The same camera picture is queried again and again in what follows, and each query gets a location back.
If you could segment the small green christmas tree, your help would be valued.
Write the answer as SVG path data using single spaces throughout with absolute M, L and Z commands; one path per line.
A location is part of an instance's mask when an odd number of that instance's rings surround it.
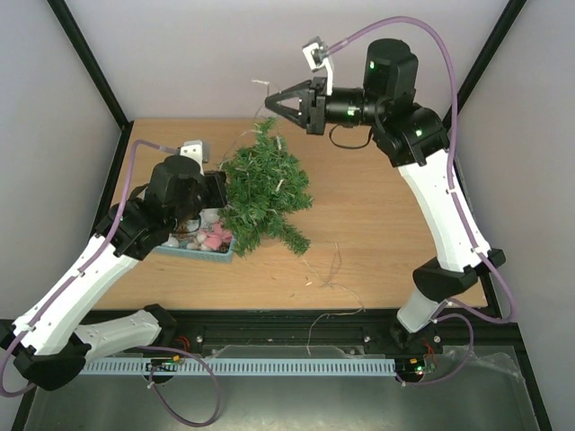
M 273 117 L 256 122 L 252 132 L 253 143 L 235 149 L 220 164 L 227 196 L 220 220 L 234 236 L 234 252 L 240 257 L 253 253 L 265 239 L 277 240 L 301 256 L 311 241 L 288 217 L 312 207 L 309 177 L 288 151 Z

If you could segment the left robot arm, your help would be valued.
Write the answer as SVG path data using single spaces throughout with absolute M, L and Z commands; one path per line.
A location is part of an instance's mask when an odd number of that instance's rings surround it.
M 185 155 L 158 163 L 136 191 L 125 186 L 72 268 L 29 311 L 2 325 L 1 346 L 13 355 L 21 376 L 53 391 L 95 359 L 134 347 L 170 346 L 177 323 L 158 304 L 95 325 L 82 320 L 179 223 L 225 205 L 225 173 L 204 171 L 200 161 Z

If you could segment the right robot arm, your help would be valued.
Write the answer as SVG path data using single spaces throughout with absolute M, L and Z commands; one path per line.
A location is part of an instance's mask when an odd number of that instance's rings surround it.
M 438 114 L 414 100 L 419 60 L 410 47 L 394 39 L 371 42 L 360 88 L 334 86 L 332 62 L 320 39 L 302 51 L 313 72 L 327 75 L 272 94 L 266 108 L 309 135 L 324 134 L 329 124 L 368 126 L 369 141 L 406 181 L 432 234 L 437 255 L 413 271 L 415 290 L 392 329 L 394 345 L 412 351 L 441 305 L 500 267 L 505 254 L 489 245 L 473 220 L 448 160 L 449 139 Z

